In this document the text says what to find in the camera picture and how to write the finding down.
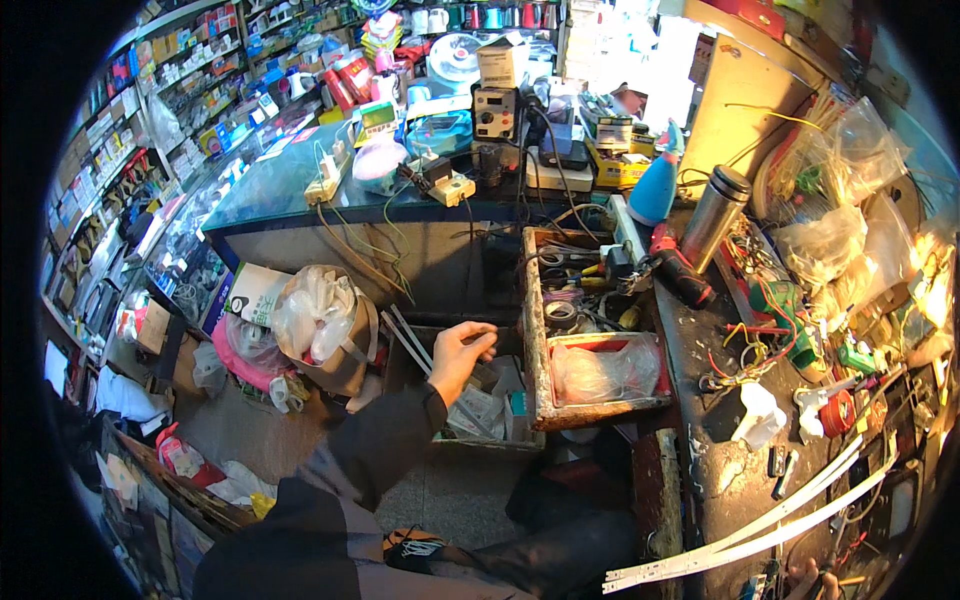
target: stainless steel thermos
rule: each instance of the stainless steel thermos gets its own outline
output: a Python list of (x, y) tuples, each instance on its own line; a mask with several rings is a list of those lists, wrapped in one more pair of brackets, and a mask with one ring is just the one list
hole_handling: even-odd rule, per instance
[(750, 190), (750, 182), (732, 168), (722, 164), (713, 167), (707, 189), (680, 242), (680, 252), (697, 273), (707, 270), (713, 253), (750, 200)]

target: electric drill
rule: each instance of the electric drill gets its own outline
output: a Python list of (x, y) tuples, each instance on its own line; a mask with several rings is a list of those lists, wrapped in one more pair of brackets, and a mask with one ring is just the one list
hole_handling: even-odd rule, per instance
[[(801, 289), (790, 281), (772, 281), (766, 282), (764, 286), (755, 283), (750, 288), (750, 307), (757, 312), (773, 315), (777, 320), (777, 326), (790, 329), (788, 335), (793, 334), (793, 326), (797, 328), (797, 342), (786, 353), (786, 357), (797, 368), (801, 374), (804, 370), (817, 362), (818, 357), (813, 345), (810, 343), (810, 336), (806, 335), (804, 322), (797, 316), (797, 306), (803, 301)], [(780, 310), (789, 317), (787, 320), (774, 307), (780, 307)]]
[(654, 258), (662, 259), (657, 273), (673, 282), (681, 300), (690, 308), (703, 308), (717, 297), (713, 287), (677, 250), (677, 240), (666, 223), (660, 223), (654, 228), (653, 237), (650, 239), (650, 254)]

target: white cloth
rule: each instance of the white cloth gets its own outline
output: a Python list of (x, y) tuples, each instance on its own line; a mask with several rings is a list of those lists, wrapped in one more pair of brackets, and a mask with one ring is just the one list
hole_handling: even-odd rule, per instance
[(143, 386), (104, 365), (97, 382), (97, 410), (115, 411), (124, 419), (145, 422), (173, 408), (161, 394), (147, 394)]

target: cloth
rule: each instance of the cloth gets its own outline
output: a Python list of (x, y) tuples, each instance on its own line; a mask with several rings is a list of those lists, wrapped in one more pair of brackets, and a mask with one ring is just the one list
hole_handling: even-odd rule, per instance
[[(445, 547), (443, 554), (429, 557), (432, 574), (387, 566), (373, 511), (445, 421), (446, 407), (427, 384), (384, 395), (347, 417), (294, 476), (280, 480), (276, 505), (262, 521), (207, 552), (197, 568), (193, 597), (530, 600), (537, 594), (557, 597), (561, 588), (602, 577), (614, 554), (630, 560), (631, 534), (615, 531), (635, 530), (626, 514), (591, 512), (564, 497), (563, 508), (546, 515), (537, 510), (543, 500), (512, 499), (508, 516), (525, 520), (531, 529), (525, 540), (474, 552)], [(518, 498), (537, 496), (517, 489)], [(562, 521), (574, 515), (577, 520)], [(560, 545), (545, 551), (545, 544)], [(602, 549), (608, 546), (614, 549)], [(562, 580), (546, 581), (552, 578)]]
[(124, 419), (146, 422), (173, 408), (163, 394), (147, 394), (139, 383), (104, 365), (97, 379), (96, 410), (120, 413)]

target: hand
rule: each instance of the hand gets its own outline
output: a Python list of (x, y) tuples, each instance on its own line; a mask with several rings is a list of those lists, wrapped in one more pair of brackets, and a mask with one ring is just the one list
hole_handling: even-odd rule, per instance
[[(817, 577), (820, 576), (820, 570), (817, 568), (817, 562), (813, 559), (806, 559), (802, 567), (791, 566), (789, 569), (789, 579), (793, 584), (793, 590), (786, 600), (806, 600), (817, 583)], [(839, 600), (840, 587), (837, 585), (836, 575), (833, 573), (824, 574), (824, 590), (820, 600)]]
[(460, 397), (477, 359), (488, 363), (493, 360), (494, 344), (496, 326), (489, 323), (465, 321), (437, 335), (433, 345), (433, 374), (427, 383), (437, 390), (447, 407)]

